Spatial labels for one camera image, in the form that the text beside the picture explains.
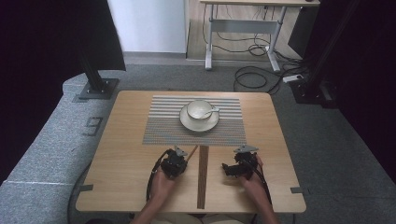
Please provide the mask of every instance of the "black equipment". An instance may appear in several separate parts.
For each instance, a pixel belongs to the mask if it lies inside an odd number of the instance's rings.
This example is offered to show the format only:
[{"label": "black equipment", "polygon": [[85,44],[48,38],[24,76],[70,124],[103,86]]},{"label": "black equipment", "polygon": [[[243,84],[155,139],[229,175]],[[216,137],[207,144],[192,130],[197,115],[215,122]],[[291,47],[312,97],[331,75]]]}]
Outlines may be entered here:
[{"label": "black equipment", "polygon": [[257,153],[251,153],[251,151],[256,151],[258,148],[256,147],[251,147],[247,145],[243,145],[240,148],[234,150],[235,154],[235,161],[238,163],[237,165],[232,165],[229,166],[227,164],[222,164],[222,168],[225,171],[226,175],[233,175],[233,176],[240,176],[243,175],[247,179],[250,179],[251,176],[253,175],[253,172],[256,173],[256,175],[260,178],[262,181],[262,187],[265,190],[265,193],[267,194],[268,201],[270,204],[272,204],[271,200],[271,195],[270,195],[270,190],[268,189],[267,182],[265,181],[264,174],[261,171],[259,172],[257,170],[258,167],[258,162],[257,162]]}]

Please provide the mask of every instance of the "metal frame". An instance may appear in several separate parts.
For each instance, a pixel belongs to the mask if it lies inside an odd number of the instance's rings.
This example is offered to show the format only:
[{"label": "metal frame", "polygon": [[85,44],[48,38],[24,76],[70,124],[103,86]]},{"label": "metal frame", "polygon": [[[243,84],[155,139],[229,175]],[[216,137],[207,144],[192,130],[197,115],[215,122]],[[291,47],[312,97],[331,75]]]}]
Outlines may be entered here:
[{"label": "metal frame", "polygon": [[274,49],[280,28],[285,18],[287,7],[282,7],[279,19],[277,21],[236,21],[236,20],[217,20],[213,18],[214,5],[210,5],[209,18],[209,39],[206,44],[205,69],[212,69],[212,32],[222,33],[246,33],[246,34],[270,34],[274,35],[269,46],[265,47],[268,58],[275,72],[280,72],[277,64]]}]

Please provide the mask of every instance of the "leg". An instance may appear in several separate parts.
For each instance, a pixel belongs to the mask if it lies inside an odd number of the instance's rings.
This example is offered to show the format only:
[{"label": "leg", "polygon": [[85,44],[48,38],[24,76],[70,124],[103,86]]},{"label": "leg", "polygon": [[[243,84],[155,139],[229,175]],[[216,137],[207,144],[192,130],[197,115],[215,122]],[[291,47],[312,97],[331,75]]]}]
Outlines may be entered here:
[{"label": "leg", "polygon": [[286,7],[282,7],[282,10],[280,11],[280,17],[277,20],[274,38],[272,39],[270,46],[265,48],[267,50],[268,58],[270,59],[274,72],[280,72],[279,65],[277,64],[276,57],[274,54],[274,48],[276,45],[277,38],[279,37],[280,28],[282,27],[283,24],[283,19],[285,18],[286,9],[287,9]]},{"label": "leg", "polygon": [[209,39],[206,44],[206,58],[205,58],[205,69],[212,69],[212,21],[213,21],[213,7],[214,5],[210,5],[210,18],[209,18],[209,29],[208,35]]}]

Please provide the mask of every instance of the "black curtain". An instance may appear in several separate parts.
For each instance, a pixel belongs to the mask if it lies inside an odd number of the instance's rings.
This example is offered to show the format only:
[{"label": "black curtain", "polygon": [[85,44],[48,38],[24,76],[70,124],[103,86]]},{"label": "black curtain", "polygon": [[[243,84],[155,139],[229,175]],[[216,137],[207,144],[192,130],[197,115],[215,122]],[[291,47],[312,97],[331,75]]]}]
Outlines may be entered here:
[{"label": "black curtain", "polygon": [[396,4],[360,0],[329,56],[318,67],[323,52],[318,51],[323,46],[320,40],[334,35],[349,4],[338,0],[322,2],[307,49],[310,55],[318,56],[311,63],[311,70],[317,69],[315,75],[334,85],[340,111],[396,182]]},{"label": "black curtain", "polygon": [[106,0],[6,1],[0,7],[0,180],[32,144],[63,95],[84,73],[79,52],[97,70],[125,70]]}]

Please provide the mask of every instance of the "striped placemat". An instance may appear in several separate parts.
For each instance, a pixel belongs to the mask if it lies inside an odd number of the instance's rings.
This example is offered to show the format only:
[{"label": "striped placemat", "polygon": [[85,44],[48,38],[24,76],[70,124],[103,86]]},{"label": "striped placemat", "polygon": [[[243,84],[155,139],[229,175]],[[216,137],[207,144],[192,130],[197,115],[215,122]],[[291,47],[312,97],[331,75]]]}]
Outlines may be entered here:
[{"label": "striped placemat", "polygon": [[[219,122],[210,131],[193,132],[180,121],[179,112],[191,101],[206,100],[220,109]],[[143,138],[145,145],[230,146],[246,144],[244,122],[239,99],[154,95]]]}]

